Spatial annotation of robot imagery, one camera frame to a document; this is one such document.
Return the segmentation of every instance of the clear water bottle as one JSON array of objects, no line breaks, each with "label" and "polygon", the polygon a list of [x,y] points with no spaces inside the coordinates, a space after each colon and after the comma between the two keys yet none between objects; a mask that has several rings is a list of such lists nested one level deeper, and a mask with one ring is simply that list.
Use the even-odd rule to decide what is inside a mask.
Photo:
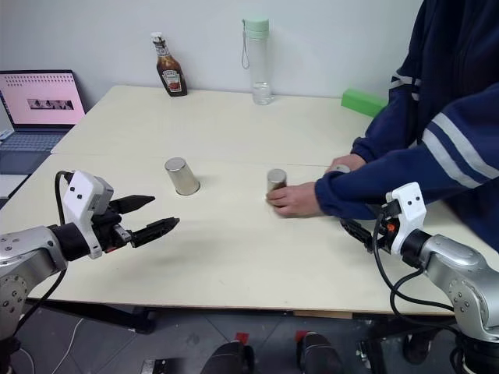
[{"label": "clear water bottle", "polygon": [[267,105],[272,102],[267,46],[269,22],[268,19],[243,19],[242,25],[242,67],[249,69],[251,75],[253,101],[255,104]]}]

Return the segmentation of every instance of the hand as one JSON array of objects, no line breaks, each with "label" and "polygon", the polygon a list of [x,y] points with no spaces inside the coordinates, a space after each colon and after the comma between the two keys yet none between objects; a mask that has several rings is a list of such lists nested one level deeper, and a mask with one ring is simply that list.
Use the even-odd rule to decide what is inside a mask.
[{"label": "hand", "polygon": [[355,153],[351,153],[345,156],[335,158],[331,163],[331,166],[327,168],[326,173],[332,171],[338,165],[346,165],[350,168],[350,171],[354,171],[360,169],[365,164],[366,162],[364,161],[363,158],[361,158],[361,156]]},{"label": "hand", "polygon": [[283,216],[309,216],[320,213],[315,196],[315,182],[270,191],[267,201]]}]

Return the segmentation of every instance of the green sponge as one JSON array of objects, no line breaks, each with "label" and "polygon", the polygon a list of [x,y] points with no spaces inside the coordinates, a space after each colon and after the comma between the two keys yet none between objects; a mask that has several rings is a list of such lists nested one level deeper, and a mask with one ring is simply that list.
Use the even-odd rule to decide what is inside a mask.
[{"label": "green sponge", "polygon": [[375,117],[387,104],[388,102],[381,97],[351,88],[347,89],[342,96],[342,107],[350,108],[370,117]]}]

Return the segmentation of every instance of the jacket sleeve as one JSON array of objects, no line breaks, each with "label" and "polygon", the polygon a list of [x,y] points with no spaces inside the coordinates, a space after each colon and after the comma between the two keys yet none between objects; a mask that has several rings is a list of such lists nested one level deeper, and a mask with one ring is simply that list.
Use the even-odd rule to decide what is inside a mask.
[{"label": "jacket sleeve", "polygon": [[394,150],[349,174],[316,183],[320,208],[344,218],[370,219],[366,203],[418,182],[426,203],[474,189],[499,177],[499,83],[449,104],[423,133],[423,142]]},{"label": "jacket sleeve", "polygon": [[352,153],[366,162],[376,160],[391,150],[404,149],[416,139],[425,13],[426,2],[421,5],[416,17],[409,53],[402,67],[391,77],[388,105],[370,123],[366,135],[353,143]]}]

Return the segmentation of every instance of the table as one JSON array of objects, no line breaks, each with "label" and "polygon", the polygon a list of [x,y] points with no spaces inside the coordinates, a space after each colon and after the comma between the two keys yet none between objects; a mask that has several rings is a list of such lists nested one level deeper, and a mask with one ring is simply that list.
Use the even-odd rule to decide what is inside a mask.
[{"label": "table", "polygon": [[[81,169],[103,177],[115,198],[145,194],[156,200],[126,214],[137,230],[163,217],[180,217],[168,235],[149,245],[129,246],[91,260],[70,263],[53,299],[131,305],[251,309],[316,309],[390,312],[388,289],[374,258],[333,217],[281,218],[264,201],[265,175],[274,164],[192,160],[201,190],[179,196],[164,170],[165,157],[53,154],[0,211],[3,231],[57,223],[53,177]],[[292,184],[314,180],[322,167],[287,165]],[[43,199],[38,196],[43,192]],[[499,268],[499,256],[464,228],[441,204],[430,207],[426,230],[479,249]],[[392,279],[411,271],[383,256]],[[40,297],[45,281],[32,296]],[[408,294],[448,302],[426,278],[403,288]],[[413,313],[439,313],[399,302]]]},{"label": "table", "polygon": [[52,152],[329,165],[370,119],[339,99],[277,97],[260,106],[248,93],[170,98],[162,88],[116,86]]}]

